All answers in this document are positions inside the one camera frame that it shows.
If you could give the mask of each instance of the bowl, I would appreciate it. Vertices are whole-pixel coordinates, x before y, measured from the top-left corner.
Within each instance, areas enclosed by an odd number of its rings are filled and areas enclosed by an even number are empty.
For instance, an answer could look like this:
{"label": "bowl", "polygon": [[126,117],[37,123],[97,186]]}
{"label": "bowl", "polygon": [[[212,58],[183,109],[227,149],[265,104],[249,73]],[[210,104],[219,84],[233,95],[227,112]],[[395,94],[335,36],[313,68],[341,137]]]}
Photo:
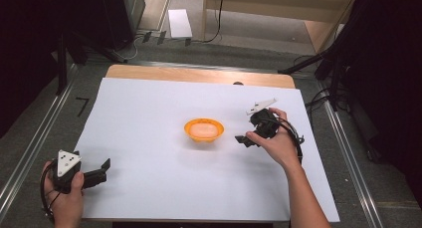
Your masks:
{"label": "bowl", "polygon": [[189,121],[184,130],[194,141],[212,142],[223,134],[224,126],[211,118],[196,118]]}

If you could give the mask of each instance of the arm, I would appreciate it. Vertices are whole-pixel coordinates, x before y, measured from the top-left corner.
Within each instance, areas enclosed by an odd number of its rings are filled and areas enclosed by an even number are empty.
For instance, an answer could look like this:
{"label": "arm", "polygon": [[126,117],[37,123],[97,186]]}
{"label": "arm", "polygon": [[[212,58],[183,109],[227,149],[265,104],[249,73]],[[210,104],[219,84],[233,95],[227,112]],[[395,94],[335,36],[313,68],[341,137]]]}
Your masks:
{"label": "arm", "polygon": [[[287,120],[285,112],[274,108],[270,108],[269,111]],[[289,182],[292,227],[330,227],[311,189],[305,171],[299,163],[296,148],[286,130],[280,127],[276,136],[271,139],[262,138],[251,131],[248,131],[246,136],[262,146],[270,157],[284,169]]]}
{"label": "arm", "polygon": [[[44,170],[51,163],[44,165]],[[47,200],[51,203],[56,197],[52,205],[55,218],[56,228],[77,228],[80,225],[82,213],[84,211],[84,197],[82,194],[82,186],[84,185],[84,174],[80,171],[75,174],[72,180],[72,190],[69,194],[61,193],[54,190],[53,181],[49,176],[44,181],[44,190],[47,192]]]}

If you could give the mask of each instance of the white paper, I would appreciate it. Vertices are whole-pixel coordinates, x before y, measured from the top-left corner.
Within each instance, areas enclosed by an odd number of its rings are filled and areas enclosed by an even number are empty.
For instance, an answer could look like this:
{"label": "white paper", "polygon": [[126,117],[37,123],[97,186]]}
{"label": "white paper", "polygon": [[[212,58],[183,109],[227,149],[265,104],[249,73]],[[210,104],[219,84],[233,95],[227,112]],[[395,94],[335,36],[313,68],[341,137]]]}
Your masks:
{"label": "white paper", "polygon": [[[235,139],[254,129],[245,110],[268,98],[304,135],[303,167],[328,220],[339,221],[299,90],[127,79],[103,79],[76,147],[84,171],[111,159],[107,182],[85,192],[84,218],[289,220],[283,169]],[[198,117],[222,122],[222,136],[191,140],[183,128]]]}
{"label": "white paper", "polygon": [[168,19],[172,38],[192,38],[186,9],[168,10]]}

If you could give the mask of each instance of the table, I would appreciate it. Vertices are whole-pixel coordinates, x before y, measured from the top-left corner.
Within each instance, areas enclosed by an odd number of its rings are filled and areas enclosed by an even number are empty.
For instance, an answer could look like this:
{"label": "table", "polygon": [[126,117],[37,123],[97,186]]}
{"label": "table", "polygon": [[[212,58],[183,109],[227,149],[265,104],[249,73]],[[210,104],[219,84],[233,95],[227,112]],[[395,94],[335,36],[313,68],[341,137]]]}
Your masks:
{"label": "table", "polygon": [[[220,82],[227,85],[216,85]],[[234,82],[246,86],[233,86]],[[86,159],[83,170],[92,170],[98,166],[96,162],[111,158],[107,182],[85,193],[84,218],[288,220],[283,170],[263,149],[248,149],[234,138],[253,129],[245,113],[253,100],[276,93],[283,103],[275,105],[286,109],[307,140],[303,166],[316,197],[328,220],[337,221],[311,127],[304,123],[303,100],[293,87],[292,78],[286,75],[111,66],[76,147]],[[224,134],[212,143],[197,143],[184,134],[183,126],[190,117],[202,115],[225,125]],[[118,204],[118,209],[110,209]]]}
{"label": "table", "polygon": [[[204,0],[203,35],[206,10],[219,10],[220,0]],[[345,23],[354,0],[224,0],[223,11],[305,20],[316,52],[324,49],[338,25]]]}

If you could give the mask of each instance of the person's left hand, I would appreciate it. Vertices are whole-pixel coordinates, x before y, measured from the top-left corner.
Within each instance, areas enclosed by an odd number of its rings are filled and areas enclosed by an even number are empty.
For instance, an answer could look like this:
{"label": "person's left hand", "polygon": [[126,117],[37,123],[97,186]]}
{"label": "person's left hand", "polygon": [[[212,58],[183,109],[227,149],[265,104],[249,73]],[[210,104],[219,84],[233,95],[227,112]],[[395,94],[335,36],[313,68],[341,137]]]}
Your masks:
{"label": "person's left hand", "polygon": [[[45,170],[51,163],[48,161],[44,165]],[[55,219],[55,227],[79,227],[82,214],[84,212],[84,197],[82,186],[84,185],[84,174],[77,172],[72,180],[72,190],[69,194],[60,194],[52,205]],[[50,204],[58,191],[54,190],[53,181],[49,176],[44,181],[44,190],[46,192],[47,203]]]}

